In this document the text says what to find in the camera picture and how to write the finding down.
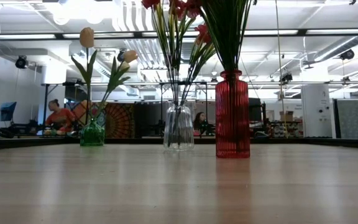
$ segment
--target clear glass vase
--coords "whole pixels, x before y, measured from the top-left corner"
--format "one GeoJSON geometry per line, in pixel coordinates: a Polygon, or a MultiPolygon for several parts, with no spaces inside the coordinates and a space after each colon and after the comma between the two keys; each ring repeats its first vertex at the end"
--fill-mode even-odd
{"type": "Polygon", "coordinates": [[[102,146],[104,144],[104,128],[97,124],[95,119],[81,130],[81,146],[102,146]]]}
{"type": "Polygon", "coordinates": [[[173,105],[167,110],[164,148],[170,151],[187,151],[194,148],[193,122],[187,106],[173,105]]]}

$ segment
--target tapestry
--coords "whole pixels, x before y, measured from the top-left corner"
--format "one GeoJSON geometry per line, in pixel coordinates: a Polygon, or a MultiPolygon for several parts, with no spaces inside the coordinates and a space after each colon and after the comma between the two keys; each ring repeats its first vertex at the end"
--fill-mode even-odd
{"type": "MultiPolygon", "coordinates": [[[[79,103],[67,103],[66,108],[75,115],[81,126],[85,125],[86,100],[79,103]]],[[[91,104],[91,113],[96,114],[99,103],[91,104]]],[[[134,138],[134,105],[130,103],[108,103],[97,117],[97,122],[106,130],[106,138],[134,138]]]]}
{"type": "Polygon", "coordinates": [[[134,104],[108,103],[106,106],[106,138],[134,138],[134,104]]]}
{"type": "MultiPolygon", "coordinates": [[[[86,120],[86,100],[77,103],[67,103],[66,108],[73,112],[76,121],[78,121],[80,126],[85,126],[86,120]]],[[[92,103],[91,106],[91,114],[94,116],[99,109],[99,103],[92,103]]],[[[104,127],[106,123],[106,114],[102,111],[99,116],[96,118],[98,125],[104,127]]]]}

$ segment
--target table surface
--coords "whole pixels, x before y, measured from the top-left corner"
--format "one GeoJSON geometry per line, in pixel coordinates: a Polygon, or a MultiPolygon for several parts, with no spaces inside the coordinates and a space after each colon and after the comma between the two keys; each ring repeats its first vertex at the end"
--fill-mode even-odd
{"type": "Polygon", "coordinates": [[[0,150],[0,223],[355,223],[358,149],[57,145],[0,150]]]}

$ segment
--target person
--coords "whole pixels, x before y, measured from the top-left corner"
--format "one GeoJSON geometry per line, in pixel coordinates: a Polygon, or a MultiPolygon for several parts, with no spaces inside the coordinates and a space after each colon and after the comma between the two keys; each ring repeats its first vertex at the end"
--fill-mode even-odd
{"type": "MultiPolygon", "coordinates": [[[[56,128],[58,135],[71,132],[71,124],[75,120],[74,114],[66,108],[60,108],[59,101],[57,99],[50,101],[48,108],[50,111],[53,111],[53,113],[49,115],[45,124],[48,126],[53,124],[54,127],[58,127],[56,128]]],[[[45,134],[50,134],[51,132],[51,130],[48,130],[45,134]]]]}
{"type": "Polygon", "coordinates": [[[194,122],[193,122],[193,128],[194,130],[197,130],[197,131],[200,131],[201,130],[201,124],[203,122],[205,122],[205,114],[204,112],[199,112],[196,114],[196,118],[194,119],[194,122]]]}

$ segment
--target artificial flower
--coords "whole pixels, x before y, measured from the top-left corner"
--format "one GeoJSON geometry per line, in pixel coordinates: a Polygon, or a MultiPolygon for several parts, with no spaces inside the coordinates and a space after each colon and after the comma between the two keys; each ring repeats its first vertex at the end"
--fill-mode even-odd
{"type": "Polygon", "coordinates": [[[160,3],[160,0],[142,0],[142,4],[146,9],[157,5],[158,3],[160,3]]]}
{"type": "Polygon", "coordinates": [[[211,36],[208,32],[206,24],[198,25],[198,27],[194,28],[194,30],[200,32],[196,38],[197,44],[208,44],[209,42],[211,42],[211,36]]]}
{"type": "Polygon", "coordinates": [[[178,17],[179,20],[183,19],[184,12],[186,9],[186,3],[179,0],[171,0],[170,1],[170,14],[174,13],[178,17]]]}
{"type": "Polygon", "coordinates": [[[130,68],[131,66],[127,62],[123,62],[121,67],[119,68],[120,71],[130,68]]]}
{"type": "Polygon", "coordinates": [[[194,19],[201,13],[202,0],[187,0],[187,16],[194,19]]]}
{"type": "Polygon", "coordinates": [[[81,30],[80,33],[80,43],[83,47],[91,48],[94,46],[94,31],[93,29],[87,27],[81,30]]]}
{"type": "Polygon", "coordinates": [[[137,59],[137,53],[135,50],[128,50],[124,53],[124,60],[127,63],[131,63],[133,60],[137,59]]]}

